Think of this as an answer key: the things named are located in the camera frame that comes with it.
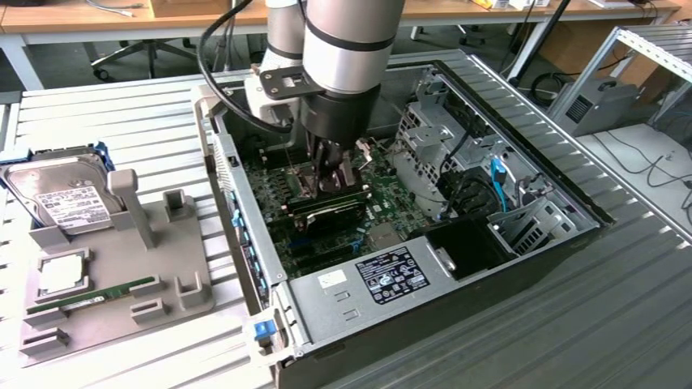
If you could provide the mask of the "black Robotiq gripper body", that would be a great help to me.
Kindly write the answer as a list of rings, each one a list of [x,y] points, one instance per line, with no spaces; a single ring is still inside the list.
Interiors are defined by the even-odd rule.
[[[300,98],[300,123],[320,139],[353,145],[369,127],[378,86],[357,94],[322,92]]]

